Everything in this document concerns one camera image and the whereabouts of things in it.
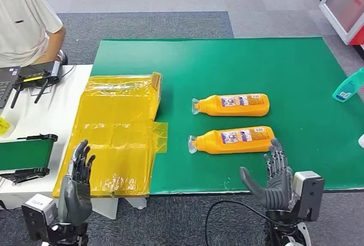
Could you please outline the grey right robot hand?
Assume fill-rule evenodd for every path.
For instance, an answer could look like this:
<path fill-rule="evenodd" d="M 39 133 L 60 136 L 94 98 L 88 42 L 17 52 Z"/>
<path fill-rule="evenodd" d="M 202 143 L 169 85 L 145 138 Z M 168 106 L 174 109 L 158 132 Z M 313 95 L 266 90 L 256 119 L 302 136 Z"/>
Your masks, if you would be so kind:
<path fill-rule="evenodd" d="M 267 170 L 266 187 L 261 187 L 241 166 L 239 175 L 244 185 L 267 210 L 288 211 L 293 207 L 292 170 L 288 166 L 282 146 L 276 138 L 271 140 L 270 155 L 264 154 Z"/>

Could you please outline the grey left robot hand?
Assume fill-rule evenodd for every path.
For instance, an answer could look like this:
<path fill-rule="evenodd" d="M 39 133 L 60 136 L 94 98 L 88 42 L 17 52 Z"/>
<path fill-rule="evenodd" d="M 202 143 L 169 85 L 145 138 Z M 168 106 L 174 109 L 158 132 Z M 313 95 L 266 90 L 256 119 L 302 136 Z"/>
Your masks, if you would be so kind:
<path fill-rule="evenodd" d="M 91 155 L 86 160 L 90 150 L 88 141 L 85 139 L 72 152 L 66 175 L 61 181 L 57 207 L 60 223 L 78 226 L 92 212 L 90 176 L 92 162 L 96 156 Z"/>

